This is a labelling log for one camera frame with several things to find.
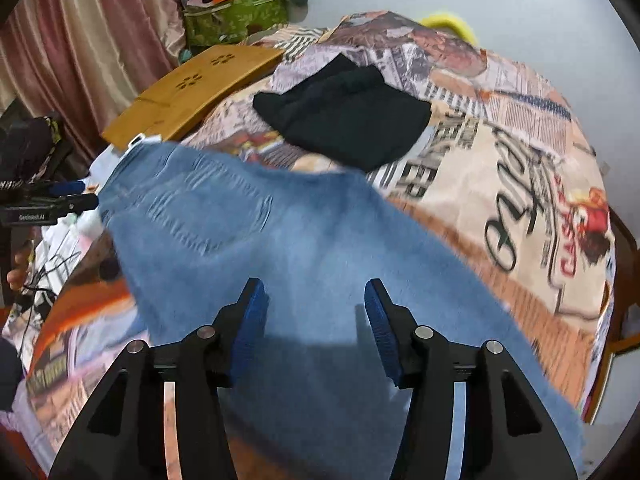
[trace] striped satin curtain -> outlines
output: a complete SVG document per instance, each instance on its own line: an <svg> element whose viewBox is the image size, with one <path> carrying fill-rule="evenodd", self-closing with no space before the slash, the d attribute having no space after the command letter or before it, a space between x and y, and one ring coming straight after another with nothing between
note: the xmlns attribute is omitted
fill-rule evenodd
<svg viewBox="0 0 640 480"><path fill-rule="evenodd" d="M100 132L183 46L174 0L20 0L0 29L0 111L15 96L34 116L58 111L89 164Z"/></svg>

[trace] bedsheet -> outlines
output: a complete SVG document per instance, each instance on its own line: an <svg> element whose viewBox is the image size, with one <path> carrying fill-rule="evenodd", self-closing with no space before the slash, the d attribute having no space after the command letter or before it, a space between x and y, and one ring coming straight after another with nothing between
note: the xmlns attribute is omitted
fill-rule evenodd
<svg viewBox="0 0 640 480"><path fill-rule="evenodd" d="M324 60L328 61L337 52L343 52L361 64L375 62L388 84L430 100L435 113L430 126L403 160L369 175L372 185L425 228L439 234L478 273L516 319L549 380L579 409L593 383L604 346L613 305L615 270L606 195L599 191L591 192L591 188L602 190L593 152L584 140L569 105L549 82L533 70L484 50L476 50L475 57L469 50L460 52L463 47L458 42L453 44L458 49L452 50L449 45L452 39L445 34L437 33L433 37L433 33L431 36L424 33L423 36L431 40L422 40L422 29L417 23L387 12L347 17L334 31L325 34L318 45L309 47L314 41L305 39L303 48L292 54L291 59L297 61L281 65L274 76L223 101L186 142L191 146L222 150L243 160L292 171L340 171L334 162L283 142L278 133L255 114L251 99L258 91L285 91L318 70ZM270 45L269 38L262 38L262 41L265 46ZM478 67L485 64L484 72L475 74ZM504 138L495 137L496 128ZM558 139L562 132L564 144L562 139ZM484 140L471 142L471 137ZM501 153L511 163L511 174L529 186L514 182L506 184L498 176L503 188L497 189L499 184L495 175L498 168L506 168L507 164L502 156L498 160L495 153L489 154L492 146L500 140L504 142L500 144ZM471 149L456 154L468 144L471 144ZM522 152L527 153L529 149L533 150L529 155L535 155L523 160ZM467 158L460 159L465 153ZM561 194L558 194L557 186L547 189L556 192L556 202L554 206L545 203L546 209L557 213L558 197L565 200L571 197L566 202L572 205L567 207L564 216L545 216L540 207L532 207L532 194L526 191L527 187L530 190L533 187L532 177L525 170L536 166L534 162L538 155L541 161L538 168L542 165L540 172L551 177L551 183L554 183L554 170L557 170L564 186ZM474 170L461 171L466 165ZM522 174L516 171L521 167ZM488 168L493 169L493 176L490 176ZM569 189L563 180L563 172L572 178L578 176L578 183L570 180L573 183ZM470 188L469 193L461 193L460 187L474 179L476 186ZM456 183L458 192L447 189L451 188L451 182ZM485 182L490 184L492 191L488 196L482 193ZM507 198L507 193L513 192L510 203L514 208L509 208L504 198L498 202L500 192ZM518 250L518 265L511 270L504 270L494 262L484 244L484 224L492 219L499 220L499 211L494 212L498 204L504 211L505 225L510 222L508 227L514 233L510 238ZM477 227L472 228L460 221L465 208L479 218L484 217L480 237ZM519 220L511 217L514 210L516 216L522 213ZM538 214L531 234L527 234L532 211ZM552 245L546 244L546 236L542 243L542 238L537 236L541 226L546 233L547 218L552 221L553 251ZM590 265L589 257L583 254L576 242L580 225L584 226L580 235L599 230L609 241L608 250L592 251L590 257L591 260L596 259L594 265ZM557 312L553 303L545 301L545 294L550 289L548 281L527 282L519 272L521 262L541 263L546 246L548 255L562 250L568 243L567 240L562 241L564 232L574 236L577 264L574 283L586 282L587 274L581 272L583 269L598 272L593 278L597 292L586 295L586 311L593 315L591 319L576 316L578 323L570 319L572 316ZM490 234L495 235L495 231L490 231ZM533 243L527 243L528 240L533 240ZM498 248L500 237L494 241ZM134 338L148 340L135 303L126 292L121 277L110 277L108 269L105 269L109 265L102 264L108 262L112 255L107 235L94 242L52 309L56 317L47 320L40 336L33 336L34 359L28 377L18 388L12 421L22 431L44 471L50 469L55 453L84 402L120 349ZM550 267L545 269L548 276ZM105 270L107 280L100 277ZM84 341L95 340L92 334L109 332L114 336L100 339L97 346L83 344ZM172 424L175 425L171 385L167 386L165 393L165 424L171 428ZM166 456L169 478L180 478L175 431L166 433Z"/></svg>

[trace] white wall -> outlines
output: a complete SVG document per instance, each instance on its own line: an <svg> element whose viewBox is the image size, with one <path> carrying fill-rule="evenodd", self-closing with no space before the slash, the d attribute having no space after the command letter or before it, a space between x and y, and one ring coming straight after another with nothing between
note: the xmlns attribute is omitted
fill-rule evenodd
<svg viewBox="0 0 640 480"><path fill-rule="evenodd" d="M608 0L309 0L303 23L388 9L461 16L482 46L527 62L572 105L598 153L609 201L640 237L640 52Z"/></svg>

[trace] green storage box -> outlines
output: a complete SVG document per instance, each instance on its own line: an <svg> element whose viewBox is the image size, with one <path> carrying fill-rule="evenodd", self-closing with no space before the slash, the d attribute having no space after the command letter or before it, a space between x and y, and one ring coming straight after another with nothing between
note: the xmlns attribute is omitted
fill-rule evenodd
<svg viewBox="0 0 640 480"><path fill-rule="evenodd" d="M207 9L184 9L189 48L236 44L278 23L288 23L284 0L227 0Z"/></svg>

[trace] metal screw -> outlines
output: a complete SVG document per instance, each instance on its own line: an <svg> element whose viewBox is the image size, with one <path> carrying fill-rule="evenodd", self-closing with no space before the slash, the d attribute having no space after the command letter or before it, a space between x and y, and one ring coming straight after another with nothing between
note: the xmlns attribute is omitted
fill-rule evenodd
<svg viewBox="0 0 640 480"><path fill-rule="evenodd" d="M433 328L421 325L415 329L415 335L420 339L431 339L433 337Z"/></svg>
<svg viewBox="0 0 640 480"><path fill-rule="evenodd" d="M498 341L491 340L486 342L486 349L492 354L499 354L504 350L504 346Z"/></svg>
<svg viewBox="0 0 640 480"><path fill-rule="evenodd" d="M211 325L205 325L201 326L196 333L198 334L198 337L200 339L209 339L216 333L216 329L214 329Z"/></svg>
<svg viewBox="0 0 640 480"><path fill-rule="evenodd" d="M145 347L144 342L141 339L136 339L127 345L127 352L130 354L137 354Z"/></svg>

